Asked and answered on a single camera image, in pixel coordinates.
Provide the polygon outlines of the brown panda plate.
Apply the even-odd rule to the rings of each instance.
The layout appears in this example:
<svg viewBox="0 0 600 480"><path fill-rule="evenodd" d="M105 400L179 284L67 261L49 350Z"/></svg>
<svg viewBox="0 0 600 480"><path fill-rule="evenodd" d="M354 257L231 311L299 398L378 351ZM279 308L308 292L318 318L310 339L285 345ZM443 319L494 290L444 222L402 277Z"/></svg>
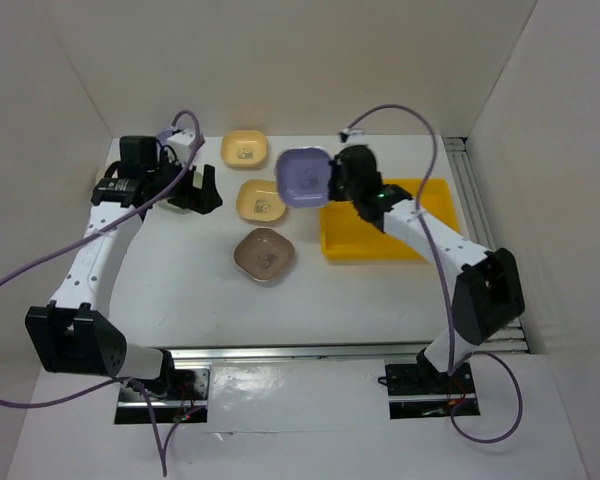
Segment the brown panda plate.
<svg viewBox="0 0 600 480"><path fill-rule="evenodd" d="M295 261L290 240L273 229L259 227L249 232L234 248L236 267L255 282L281 280Z"/></svg>

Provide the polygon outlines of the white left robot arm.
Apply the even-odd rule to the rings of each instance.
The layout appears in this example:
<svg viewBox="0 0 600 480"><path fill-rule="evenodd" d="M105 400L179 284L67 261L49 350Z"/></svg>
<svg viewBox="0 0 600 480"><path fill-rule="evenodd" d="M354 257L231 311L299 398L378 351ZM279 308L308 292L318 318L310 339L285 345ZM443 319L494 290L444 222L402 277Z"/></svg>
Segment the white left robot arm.
<svg viewBox="0 0 600 480"><path fill-rule="evenodd" d="M30 308L25 317L46 371L132 377L156 399L169 397L186 381L166 350L127 341L110 321L109 310L124 257L146 217L142 205L157 198L202 215L222 205L214 167L190 162L198 146L191 129L120 139L119 160L107 167L92 192L85 245L47 304Z"/></svg>

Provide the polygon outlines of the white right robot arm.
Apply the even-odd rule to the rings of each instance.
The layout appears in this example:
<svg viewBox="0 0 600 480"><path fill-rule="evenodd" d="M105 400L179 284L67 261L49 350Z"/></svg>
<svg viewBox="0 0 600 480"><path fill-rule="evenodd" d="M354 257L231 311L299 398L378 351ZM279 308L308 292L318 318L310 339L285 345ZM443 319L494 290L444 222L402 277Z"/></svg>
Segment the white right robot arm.
<svg viewBox="0 0 600 480"><path fill-rule="evenodd" d="M437 270L446 331L417 355L416 379L440 391L479 346L522 315L525 301L514 255L474 243L424 208L420 198L386 183L372 150L347 146L330 162L330 198L414 250Z"/></svg>

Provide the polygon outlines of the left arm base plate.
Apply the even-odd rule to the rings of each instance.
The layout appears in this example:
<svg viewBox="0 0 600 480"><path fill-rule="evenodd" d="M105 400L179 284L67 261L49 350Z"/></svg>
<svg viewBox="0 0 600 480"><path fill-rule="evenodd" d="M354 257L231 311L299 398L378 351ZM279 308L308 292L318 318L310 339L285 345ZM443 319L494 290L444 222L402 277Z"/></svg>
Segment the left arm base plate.
<svg viewBox="0 0 600 480"><path fill-rule="evenodd" d="M143 384L154 409L158 424L202 424L208 419L208 395L211 372L206 366L176 369L171 383L159 386L157 381ZM140 390L134 386L119 389L116 425L150 424L150 415Z"/></svg>

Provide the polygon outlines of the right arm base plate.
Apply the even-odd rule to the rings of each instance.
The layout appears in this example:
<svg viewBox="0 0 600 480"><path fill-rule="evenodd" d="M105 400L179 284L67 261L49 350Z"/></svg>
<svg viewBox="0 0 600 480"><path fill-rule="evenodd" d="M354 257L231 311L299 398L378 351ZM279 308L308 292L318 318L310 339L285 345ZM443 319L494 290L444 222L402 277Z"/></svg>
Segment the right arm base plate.
<svg viewBox="0 0 600 480"><path fill-rule="evenodd" d="M479 416L471 367L465 363L454 375L427 386L419 377L416 364L388 364L377 382L386 388L392 420L448 417L454 408L457 416Z"/></svg>

